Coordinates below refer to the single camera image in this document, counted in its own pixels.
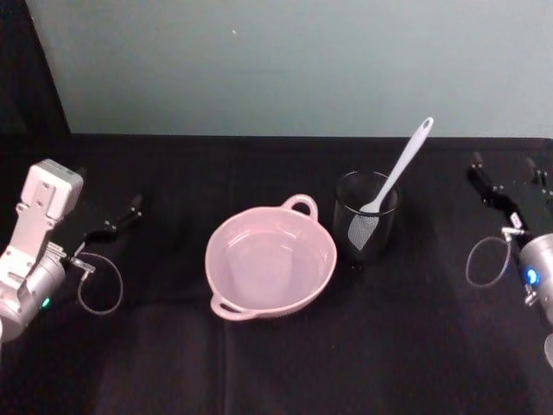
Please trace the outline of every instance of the cable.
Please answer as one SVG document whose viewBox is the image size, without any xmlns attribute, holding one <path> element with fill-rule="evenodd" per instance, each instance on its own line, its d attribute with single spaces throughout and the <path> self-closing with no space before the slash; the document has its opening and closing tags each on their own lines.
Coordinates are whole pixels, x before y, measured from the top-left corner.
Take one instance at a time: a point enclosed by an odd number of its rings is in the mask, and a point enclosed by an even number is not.
<svg viewBox="0 0 553 415">
<path fill-rule="evenodd" d="M 496 278 L 494 278 L 492 281 L 490 281 L 488 283 L 484 283 L 484 284 L 475 283 L 470 278 L 470 272 L 468 270 L 469 267 L 470 267 L 470 263 L 473 259 L 473 255 L 476 252 L 476 250 L 482 244 L 484 244 L 485 242 L 488 242 L 490 240 L 495 240 L 495 241 L 501 242 L 502 244 L 507 245 L 507 254 L 505 256 L 505 263 L 503 264 L 503 268 L 501 268 L 501 272 L 499 273 L 499 275 Z M 511 244 L 509 242 L 507 242 L 505 239 L 502 239 L 502 238 L 497 237 L 497 236 L 488 236 L 487 238 L 481 239 L 480 241 L 478 241 L 476 243 L 476 245 L 473 246 L 473 249 L 471 249 L 470 253 L 468 254 L 467 266 L 465 267 L 465 279 L 467 280 L 468 284 L 473 286 L 474 288 L 478 288 L 478 289 L 491 288 L 499 282 L 501 277 L 503 277 L 505 275 L 505 271 L 507 271 L 507 266 L 509 266 L 509 259 L 511 259 Z"/>
<path fill-rule="evenodd" d="M 106 258 L 103 255 L 99 255 L 97 253 L 92 253 L 92 252 L 80 252 L 79 255 L 89 255 L 89 256 L 94 257 L 94 258 L 105 260 L 105 262 L 107 262 L 109 265 L 111 265 L 111 267 L 115 270 L 115 272 L 118 276 L 118 280 L 119 280 L 119 298 L 118 298 L 117 302 L 115 303 L 115 305 L 113 307 L 111 307 L 110 309 L 108 309 L 108 310 L 94 310 L 94 309 L 92 309 L 91 307 L 89 307 L 88 305 L 85 304 L 85 301 L 83 300 L 83 297 L 82 297 L 82 290 L 83 290 L 83 284 L 86 281 L 86 274 L 83 278 L 80 279 L 79 288 L 77 289 L 77 298 L 79 299 L 79 303 L 83 307 L 83 309 L 85 309 L 86 311 L 88 311 L 91 314 L 94 314 L 95 316 L 107 316 L 108 314 L 111 314 L 113 311 L 115 311 L 119 307 L 119 305 L 121 304 L 121 301 L 123 301 L 123 277 L 121 277 L 121 272 L 119 272 L 119 269 L 115 266 L 115 264 L 113 264 L 108 258 Z"/>
</svg>

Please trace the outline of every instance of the black tablecloth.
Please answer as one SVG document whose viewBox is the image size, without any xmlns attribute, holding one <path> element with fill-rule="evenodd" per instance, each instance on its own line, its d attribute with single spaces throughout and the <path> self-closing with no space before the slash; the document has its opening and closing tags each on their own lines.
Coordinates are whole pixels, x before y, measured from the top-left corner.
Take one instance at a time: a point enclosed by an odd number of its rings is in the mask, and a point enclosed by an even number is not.
<svg viewBox="0 0 553 415">
<path fill-rule="evenodd" d="M 107 251 L 124 276 L 112 316 L 90 316 L 67 281 L 25 335 L 3 345 L 0 413 L 553 413 L 551 328 L 528 310 L 511 269 L 492 290 L 464 279 L 467 254 L 499 233 L 465 180 L 474 150 L 508 182 L 524 158 L 551 162 L 543 139 L 430 139 L 401 179 L 404 202 L 375 266 L 340 262 L 293 316 L 224 322 L 209 307 L 211 232 L 244 209 L 315 198 L 331 227 L 334 184 L 390 171 L 404 139 L 76 136 L 2 140 L 0 242 L 27 169 L 44 157 L 87 167 L 84 197 L 151 203 Z"/>
</svg>

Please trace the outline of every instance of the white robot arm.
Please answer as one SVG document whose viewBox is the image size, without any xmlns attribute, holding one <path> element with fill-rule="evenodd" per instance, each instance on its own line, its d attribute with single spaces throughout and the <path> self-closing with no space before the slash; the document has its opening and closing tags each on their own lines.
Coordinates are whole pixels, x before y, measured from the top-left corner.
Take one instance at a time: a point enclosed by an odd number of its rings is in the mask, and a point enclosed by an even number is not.
<svg viewBox="0 0 553 415">
<path fill-rule="evenodd" d="M 16 227 L 0 257 L 0 343 L 18 337 L 65 279 L 66 254 L 50 235 L 74 209 L 83 184 L 80 175 L 52 160 L 29 169 Z"/>
</svg>

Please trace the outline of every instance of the gray wall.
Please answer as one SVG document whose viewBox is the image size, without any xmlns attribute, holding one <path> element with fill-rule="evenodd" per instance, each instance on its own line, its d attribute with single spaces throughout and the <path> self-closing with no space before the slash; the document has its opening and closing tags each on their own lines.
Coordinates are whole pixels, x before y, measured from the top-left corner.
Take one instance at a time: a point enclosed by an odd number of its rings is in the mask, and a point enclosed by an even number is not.
<svg viewBox="0 0 553 415">
<path fill-rule="evenodd" d="M 549 0 L 28 0 L 74 132 L 553 137 Z"/>
</svg>

